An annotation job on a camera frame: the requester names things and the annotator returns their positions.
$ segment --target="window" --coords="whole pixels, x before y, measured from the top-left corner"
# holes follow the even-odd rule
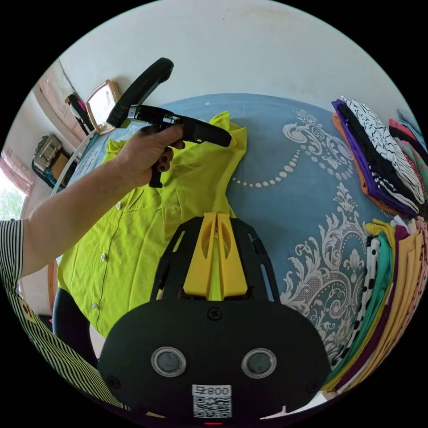
[[[25,195],[0,169],[0,220],[19,219],[24,201]]]

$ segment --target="bed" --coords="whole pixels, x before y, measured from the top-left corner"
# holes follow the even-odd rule
[[[391,218],[361,192],[332,112],[254,94],[204,95],[162,107],[206,121],[228,110],[233,122],[247,127],[247,153],[229,183],[229,203],[262,239],[281,302],[313,323],[331,361],[361,299],[364,224]],[[125,140],[141,126],[95,135],[69,185],[101,164],[109,139]]]

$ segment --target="fingers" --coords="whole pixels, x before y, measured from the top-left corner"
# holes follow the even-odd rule
[[[171,168],[171,164],[169,162],[167,164],[159,163],[157,167],[158,171],[160,171],[161,173],[165,173],[169,171],[170,168]]]
[[[159,162],[162,164],[167,164],[168,162],[171,162],[173,160],[173,157],[173,150],[170,147],[167,147],[162,153],[162,156],[159,158]]]
[[[183,140],[178,140],[175,143],[171,144],[171,147],[174,147],[177,150],[182,150],[185,147],[185,143]]]
[[[168,147],[183,138],[183,125],[171,126],[157,134],[151,135],[158,147]]]
[[[139,129],[136,134],[139,137],[146,137],[147,135],[153,135],[157,133],[157,127],[156,126],[146,126],[144,128]]]

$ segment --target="purple fabric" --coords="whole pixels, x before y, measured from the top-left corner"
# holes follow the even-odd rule
[[[389,313],[391,312],[391,303],[394,299],[394,294],[395,294],[395,284],[397,282],[397,273],[398,273],[398,245],[399,245],[398,242],[403,239],[406,239],[408,236],[409,234],[407,233],[407,230],[404,226],[395,226],[395,264],[394,264],[394,275],[392,277],[392,285],[391,285],[392,290],[389,296],[388,305],[385,305],[385,309],[383,310],[382,315],[380,316],[378,325],[376,326],[373,332],[373,335],[368,341],[363,352],[357,358],[357,361],[352,365],[352,367],[342,376],[342,378],[340,379],[339,383],[336,386],[336,390],[341,388],[347,382],[349,382],[358,373],[361,367],[363,367],[364,364],[367,362],[368,358],[370,358],[370,356],[373,354],[382,337],[383,331],[385,329],[385,326],[389,318]]]
[[[348,143],[351,147],[351,150],[355,156],[355,160],[358,162],[358,165],[361,169],[361,172],[366,179],[367,183],[367,192],[370,196],[379,199],[381,201],[384,201],[386,204],[388,204],[390,207],[395,208],[400,213],[405,213],[410,216],[414,216],[415,212],[407,205],[402,204],[401,202],[397,201],[394,197],[389,195],[386,192],[383,192],[377,184],[375,183],[374,178],[371,175],[369,165],[367,163],[367,159],[364,156],[364,153],[359,146],[358,142],[356,141],[355,137],[352,135],[351,131],[346,126],[346,119],[340,114],[340,112],[337,110],[337,106],[340,104],[345,104],[342,100],[337,99],[336,101],[332,102],[332,106],[334,107],[341,123],[343,126],[343,131],[345,132],[346,138],[348,139]]]

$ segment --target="striped sleeve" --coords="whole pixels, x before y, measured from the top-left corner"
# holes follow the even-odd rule
[[[85,394],[129,411],[109,391],[100,373],[79,354],[52,334],[19,296],[22,273],[23,221],[0,221],[0,280],[12,310],[37,351],[65,381]]]
[[[0,277],[8,289],[22,272],[23,220],[0,221]]]

